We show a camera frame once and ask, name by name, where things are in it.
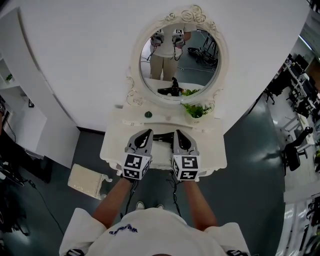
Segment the t-shirt sleeve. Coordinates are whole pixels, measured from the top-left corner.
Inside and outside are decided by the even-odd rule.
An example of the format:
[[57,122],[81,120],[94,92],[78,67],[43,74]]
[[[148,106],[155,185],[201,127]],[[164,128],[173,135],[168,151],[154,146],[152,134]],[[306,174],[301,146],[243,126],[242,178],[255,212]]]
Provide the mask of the t-shirt sleeve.
[[204,232],[216,240],[226,253],[240,251],[249,255],[249,249],[237,223],[232,222],[223,226],[211,226]]
[[91,244],[106,230],[102,223],[92,218],[84,209],[76,208],[62,239],[59,255],[65,256],[72,249],[86,254]]
[[195,31],[195,30],[197,30],[197,27],[195,24],[189,24],[189,23],[184,24],[184,29],[183,29],[184,32],[191,32],[191,31]]

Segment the baseboard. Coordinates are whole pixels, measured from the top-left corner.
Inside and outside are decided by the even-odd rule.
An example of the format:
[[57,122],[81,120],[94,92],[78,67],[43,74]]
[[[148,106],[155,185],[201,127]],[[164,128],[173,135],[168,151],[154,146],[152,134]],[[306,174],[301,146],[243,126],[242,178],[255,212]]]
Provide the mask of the baseboard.
[[87,133],[92,133],[92,134],[99,134],[99,135],[105,135],[106,132],[104,131],[101,131],[101,130],[92,130],[92,129],[88,129],[88,128],[83,128],[83,127],[78,127],[77,128],[79,129],[80,132],[87,132]]

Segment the green plant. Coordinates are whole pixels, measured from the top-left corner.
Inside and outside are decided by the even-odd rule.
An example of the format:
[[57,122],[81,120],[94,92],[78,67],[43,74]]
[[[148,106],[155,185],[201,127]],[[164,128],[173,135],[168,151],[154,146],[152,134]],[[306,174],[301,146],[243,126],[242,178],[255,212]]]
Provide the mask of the green plant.
[[189,104],[182,104],[186,111],[193,117],[193,118],[200,118],[209,113],[211,107],[201,106],[201,105],[189,105]]
[[6,77],[5,80],[6,80],[7,82],[9,82],[11,79],[12,79],[12,74],[9,74],[9,75]]
[[194,89],[194,90],[187,89],[186,91],[182,92],[181,94],[183,96],[190,96],[190,95],[195,94],[195,93],[197,93],[199,91],[200,91],[200,89]]

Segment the person in black clothing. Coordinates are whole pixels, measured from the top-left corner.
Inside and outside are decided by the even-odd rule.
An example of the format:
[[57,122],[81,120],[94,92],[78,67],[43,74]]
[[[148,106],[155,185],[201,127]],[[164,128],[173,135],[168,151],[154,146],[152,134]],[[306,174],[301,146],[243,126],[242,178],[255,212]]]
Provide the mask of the person in black clothing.
[[[4,111],[0,108],[0,117],[2,120]],[[26,151],[16,144],[9,135],[2,129],[0,123],[0,155],[3,162],[8,162],[14,172],[17,172],[19,166],[27,170],[42,181],[49,183],[51,179],[51,168],[49,165],[42,169],[40,163],[33,160]]]

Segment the black pants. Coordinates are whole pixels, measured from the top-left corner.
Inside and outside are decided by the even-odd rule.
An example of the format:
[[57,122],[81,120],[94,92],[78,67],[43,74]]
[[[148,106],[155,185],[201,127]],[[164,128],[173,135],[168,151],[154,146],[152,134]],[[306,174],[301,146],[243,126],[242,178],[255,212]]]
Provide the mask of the black pants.
[[21,166],[39,179],[44,179],[44,171],[40,165],[33,161],[25,150],[16,144],[3,129],[0,135],[0,155],[2,161],[11,164],[14,171],[18,171],[18,167]]

